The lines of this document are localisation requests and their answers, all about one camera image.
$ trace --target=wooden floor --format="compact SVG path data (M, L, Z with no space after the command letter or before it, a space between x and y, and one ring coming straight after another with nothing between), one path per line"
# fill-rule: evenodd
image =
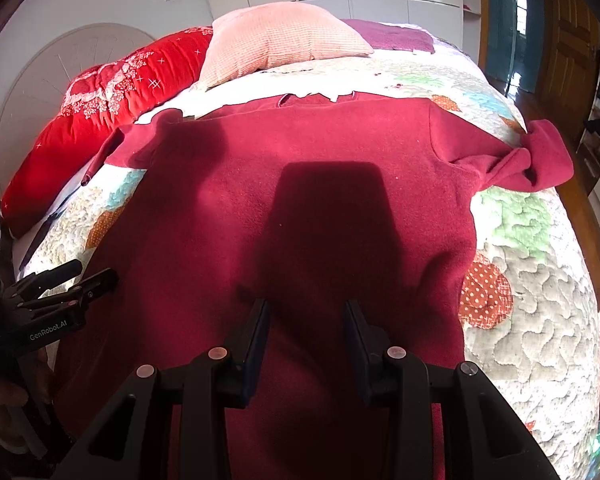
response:
M516 106L527 123L538 119L550 119L533 94L520 91L516 97ZM574 160L575 175L568 182L558 186L557 190L582 248L600 310L600 226L585 192L587 169L581 167L571 142L564 139L564 143Z

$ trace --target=orange polka dot fabric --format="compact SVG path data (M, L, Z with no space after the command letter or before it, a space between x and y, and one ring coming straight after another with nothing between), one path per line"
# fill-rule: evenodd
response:
M446 95L432 95L431 100L447 112L461 111L456 102L449 99Z
M109 231L110 227L116 222L120 213L124 211L125 205L126 203L113 211L105 211L98 217L96 223L91 228L91 231L89 231L87 242L84 245L85 249L93 249L100 245L104 235L107 234L107 231Z
M488 330L509 317L512 307L509 281L498 267L476 253L462 283L460 321Z

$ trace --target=bedspread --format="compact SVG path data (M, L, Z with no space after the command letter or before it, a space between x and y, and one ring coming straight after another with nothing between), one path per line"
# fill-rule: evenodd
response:
M286 65L208 92L194 84L138 122L164 108L200 117L267 96L321 93L335 100L352 91L430 98L512 145L525 134L513 103L487 84L471 60L439 42L433 55L376 51L368 59ZM105 164L78 190L22 274L71 258L86 265L143 175ZM472 213L476 265L493 269L506 301L497 316L478 323L462 316L461 299L466 358L484 369L560 477L584 478L598 423L600 318L564 207L554 189L529 194L491 187L474 197Z

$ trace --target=red floral pillow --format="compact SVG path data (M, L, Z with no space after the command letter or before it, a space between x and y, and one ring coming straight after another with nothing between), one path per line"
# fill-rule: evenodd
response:
M60 113L39 134L2 196L2 218L14 237L44 216L115 128L133 123L200 78L211 37L210 27L188 28L85 70L69 84Z

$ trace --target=logo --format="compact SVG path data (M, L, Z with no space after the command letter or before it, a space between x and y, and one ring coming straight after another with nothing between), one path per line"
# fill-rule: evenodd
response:
M29 339L31 339L32 341L35 341L36 339L38 339L42 336L51 334L52 332L55 332L56 330L60 330L63 326L66 326L66 321L61 321L60 323L56 323L53 326L48 326L46 328L43 328L40 332L36 332L35 334L29 335Z

